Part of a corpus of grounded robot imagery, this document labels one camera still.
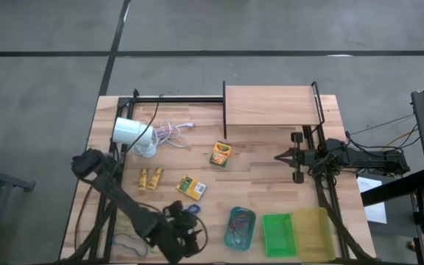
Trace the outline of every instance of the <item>gray floor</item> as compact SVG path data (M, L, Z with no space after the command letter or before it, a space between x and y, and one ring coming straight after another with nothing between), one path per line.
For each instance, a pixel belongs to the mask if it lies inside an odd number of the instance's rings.
M0 0L0 51L108 50L121 0ZM135 0L121 50L424 49L424 0ZM0 171L37 181L15 191L0 229L0 264L54 261L74 192L70 159L85 148L106 57L0 57ZM354 132L410 114L424 57L118 58L108 95L220 94L236 85L318 81ZM385 145L415 123L355 135ZM406 149L424 168L420 144ZM416 261L407 238L373 234L379 258Z

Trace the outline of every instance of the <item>yellow plastic tray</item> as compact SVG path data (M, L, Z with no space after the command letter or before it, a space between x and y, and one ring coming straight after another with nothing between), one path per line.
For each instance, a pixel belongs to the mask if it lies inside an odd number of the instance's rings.
M304 262L332 261L336 258L327 211L299 209L292 214L297 254Z

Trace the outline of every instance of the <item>plastic container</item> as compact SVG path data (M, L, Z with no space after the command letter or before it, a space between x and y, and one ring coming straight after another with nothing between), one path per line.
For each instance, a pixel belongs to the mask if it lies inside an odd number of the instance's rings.
M300 209L292 214L297 253L303 262L325 262L336 258L324 208Z
M225 245L235 250L248 250L251 246L255 223L256 214L253 211L238 206L234 207L230 211L225 231Z
M263 216L264 245L270 258L294 257L296 248L291 215L266 214Z

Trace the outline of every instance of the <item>white lamp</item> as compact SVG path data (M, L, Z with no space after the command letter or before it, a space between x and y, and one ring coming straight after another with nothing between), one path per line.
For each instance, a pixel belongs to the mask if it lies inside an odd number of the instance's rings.
M139 121L117 118L112 141L129 146L145 129L146 125ZM149 127L132 147L132 150L145 158L154 156L156 154L156 146L153 144L152 134L153 128Z

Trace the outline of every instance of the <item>wooden board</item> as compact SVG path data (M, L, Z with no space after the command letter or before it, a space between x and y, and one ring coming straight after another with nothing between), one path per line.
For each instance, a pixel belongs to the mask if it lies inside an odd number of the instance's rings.
M326 122L325 135L330 138L345 139L341 116L335 96L322 96ZM117 97L101 97L93 121L88 146L107 151L112 133L113 117L116 113ZM155 104L135 104L134 119L148 122L155 110ZM214 103L163 103L160 104L153 126L168 119L172 124L194 122L195 128L183 129L189 139L190 147L179 149L164 144L158 148L156 156L150 159L135 155L127 156L123 188L134 199L149 203L158 208L169 205L176 199L185 206L195 203L184 194L175 190L184 174L204 182L208 187L198 204L202 208L199 217L204 221L208 232L208 246L198 255L184 258L183 263L280 263L300 262L299 258L267 258L264 250L262 216L266 213L291 213L299 208L317 207L314 182L305 176L303 184L292 182L292 171L285 163L273 157L286 151L291 145L290 133L301 131L301 127L278 126L236 126L228 129L228 142L233 145L233 154L225 169L212 166L208 162L215 141L223 140L222 105ZM152 171L157 167L165 169L156 191L137 191L141 168ZM68 257L73 249L74 226L80 212L82 200L88 187L80 183L74 199L74 206L61 257ZM355 240L370 255L375 255L372 238L366 221L356 179L351 173L338 176L336 187L344 224ZM99 194L93 191L88 198L85 213L80 222L79 242L92 228L96 217ZM233 206L242 206L256 212L258 221L250 250L237 252L223 243L225 228ZM123 213L118 214L115 233L128 233L136 236ZM333 241L338 250L337 237L333 229ZM144 251L137 241L120 237L123 243ZM204 243L203 234L199 245ZM111 262L155 263L166 260L160 253L150 253L139 258L132 250L114 245Z
M227 125L317 125L311 86L228 85Z

